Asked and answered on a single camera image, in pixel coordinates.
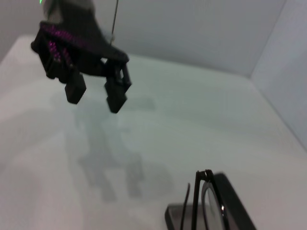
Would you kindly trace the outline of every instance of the white table surface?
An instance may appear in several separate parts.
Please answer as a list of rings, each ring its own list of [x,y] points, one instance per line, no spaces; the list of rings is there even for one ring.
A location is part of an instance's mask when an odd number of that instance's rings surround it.
[[[131,55],[114,115],[99,78],[69,104],[32,40],[0,65],[1,230],[165,230],[166,206],[207,168],[259,230],[305,229],[307,154],[249,80]]]

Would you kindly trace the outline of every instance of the white backdrop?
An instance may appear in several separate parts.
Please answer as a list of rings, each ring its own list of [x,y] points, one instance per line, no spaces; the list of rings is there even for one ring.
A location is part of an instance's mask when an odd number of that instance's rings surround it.
[[[119,0],[115,45],[125,51],[250,75],[285,0]],[[111,29],[116,0],[94,0]],[[39,0],[0,1],[0,60],[35,34]]]
[[[307,148],[307,1],[288,0],[252,80]]]
[[[305,229],[306,152],[250,80],[131,55],[113,115],[99,78],[67,103],[32,40],[0,65],[1,230],[165,230],[166,206],[206,168],[257,229]]]

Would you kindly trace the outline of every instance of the white wall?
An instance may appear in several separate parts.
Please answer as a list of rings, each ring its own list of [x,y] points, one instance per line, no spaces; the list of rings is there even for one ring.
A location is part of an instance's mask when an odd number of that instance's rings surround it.
[[[307,148],[307,0],[287,0],[252,80]]]
[[[128,52],[251,75],[285,0],[119,0]]]

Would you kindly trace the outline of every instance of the black eyeglass frame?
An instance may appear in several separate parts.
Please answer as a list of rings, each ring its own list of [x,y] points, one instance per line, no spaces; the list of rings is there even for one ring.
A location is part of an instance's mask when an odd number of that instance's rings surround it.
[[[191,230],[196,230],[196,225],[197,225],[197,212],[198,212],[198,199],[199,199],[199,191],[200,191],[200,185],[201,181],[205,181],[205,184],[202,189],[202,194],[201,194],[201,200],[204,205],[204,196],[205,192],[208,188],[210,188],[215,196],[216,203],[219,207],[219,212],[222,217],[222,221],[224,224],[224,230],[230,230],[229,228],[229,222],[228,222],[228,217],[227,217],[227,211],[226,207],[222,201],[222,197],[219,193],[219,190],[216,186],[215,180],[214,180],[214,174],[211,170],[205,170],[202,172],[197,171],[196,176],[195,176],[195,186],[194,186],[194,198],[193,198],[193,208],[192,208],[192,224],[191,224]],[[207,217],[205,215],[205,210],[203,210],[204,213],[204,219],[205,219],[205,226],[206,229],[209,229],[208,227],[208,221]]]

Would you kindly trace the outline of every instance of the eyeglasses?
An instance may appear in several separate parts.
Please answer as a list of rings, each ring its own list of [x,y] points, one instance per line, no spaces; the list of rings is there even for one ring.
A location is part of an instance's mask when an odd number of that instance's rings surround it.
[[[201,208],[207,230],[256,230],[227,177],[222,173],[214,175],[211,170],[196,172],[191,230],[196,230],[201,181],[205,182],[201,190]],[[180,230],[184,228],[189,191],[190,184],[182,209]]]

